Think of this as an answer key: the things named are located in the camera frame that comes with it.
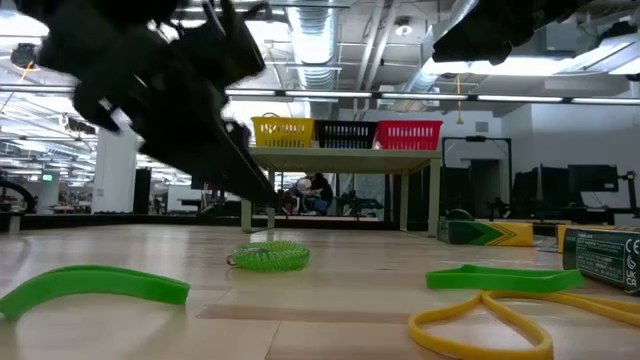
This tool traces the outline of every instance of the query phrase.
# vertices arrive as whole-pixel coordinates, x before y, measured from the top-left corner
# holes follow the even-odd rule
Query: floor
[[[238,244],[299,241],[304,271],[230,269]],[[560,268],[558,254],[531,248],[450,246],[394,232],[231,227],[114,226],[23,232],[0,238],[0,296],[41,272],[109,264],[191,283],[186,309],[109,295],[57,299],[0,322],[0,358],[87,359],[443,359],[407,336],[411,313],[466,300],[475,291],[430,291],[430,270],[476,263]],[[630,298],[589,283],[583,293]],[[636,359],[640,330],[563,305],[508,301],[554,338],[556,359]],[[515,330],[482,309],[433,333],[503,348],[526,348]]]

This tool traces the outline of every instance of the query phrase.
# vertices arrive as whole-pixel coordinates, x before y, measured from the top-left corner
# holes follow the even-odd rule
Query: green coiled cable
[[[291,241],[269,241],[240,245],[227,264],[256,272],[299,270],[309,263],[309,249]]]

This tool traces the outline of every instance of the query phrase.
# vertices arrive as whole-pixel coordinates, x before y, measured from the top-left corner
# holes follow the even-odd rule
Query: pillar
[[[98,132],[92,213],[133,211],[137,136],[128,126],[121,128],[118,135]]]
[[[59,171],[43,171],[42,181],[40,182],[40,191],[38,192],[38,214],[53,214],[51,206],[58,203],[58,195],[60,194],[60,172]]]

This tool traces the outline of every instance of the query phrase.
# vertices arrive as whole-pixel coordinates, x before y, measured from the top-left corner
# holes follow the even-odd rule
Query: green box
[[[567,228],[562,266],[637,293],[640,291],[640,233]]]

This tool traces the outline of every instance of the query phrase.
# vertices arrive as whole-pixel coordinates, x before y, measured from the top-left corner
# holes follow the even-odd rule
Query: person
[[[326,216],[333,201],[331,184],[321,173],[315,173],[309,178],[311,180],[311,194],[314,195],[309,198],[309,207],[316,211],[318,215]]]

